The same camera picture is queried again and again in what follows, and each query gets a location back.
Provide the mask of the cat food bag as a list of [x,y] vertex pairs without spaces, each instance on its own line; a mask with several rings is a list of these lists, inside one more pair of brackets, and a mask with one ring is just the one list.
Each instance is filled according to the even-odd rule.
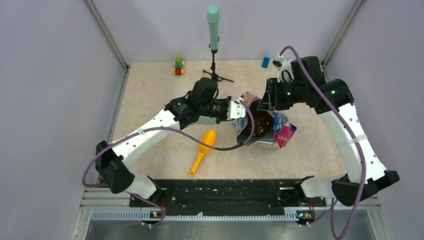
[[247,144],[270,149],[286,146],[297,130],[289,118],[279,111],[259,110],[261,99],[250,92],[240,97],[249,107],[254,122],[254,132]]

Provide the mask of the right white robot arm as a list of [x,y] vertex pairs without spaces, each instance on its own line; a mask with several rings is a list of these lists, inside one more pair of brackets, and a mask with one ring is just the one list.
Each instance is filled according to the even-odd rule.
[[307,206],[313,198],[336,199],[345,206],[397,183],[400,176],[388,170],[373,150],[357,116],[354,97],[342,79],[326,81],[316,56],[288,60],[279,56],[272,61],[278,77],[267,79],[259,110],[288,110],[297,103],[313,108],[326,124],[347,168],[344,176],[308,176],[297,182],[293,200]]

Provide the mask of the yellow plastic scoop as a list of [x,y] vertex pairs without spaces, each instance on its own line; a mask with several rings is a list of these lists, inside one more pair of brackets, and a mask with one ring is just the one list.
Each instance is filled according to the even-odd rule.
[[[209,145],[209,146],[214,146],[215,142],[217,139],[217,133],[215,130],[211,129],[208,130],[202,137],[201,142]],[[198,154],[197,157],[192,165],[192,168],[189,172],[189,177],[193,178],[199,168],[199,165],[202,162],[202,159],[205,155],[209,154],[211,152],[211,148],[210,147],[206,147],[202,144],[198,145]]]

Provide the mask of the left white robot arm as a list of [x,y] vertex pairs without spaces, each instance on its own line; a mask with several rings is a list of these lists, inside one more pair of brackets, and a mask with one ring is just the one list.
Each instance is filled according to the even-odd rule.
[[130,166],[175,130],[192,125],[210,126],[245,116],[245,108],[238,99],[231,96],[218,99],[217,92],[217,82],[202,77],[186,95],[172,99],[150,121],[129,135],[112,143],[98,143],[95,169],[109,190],[113,194],[137,194],[147,206],[156,206],[161,198],[158,187],[149,177],[132,173]]

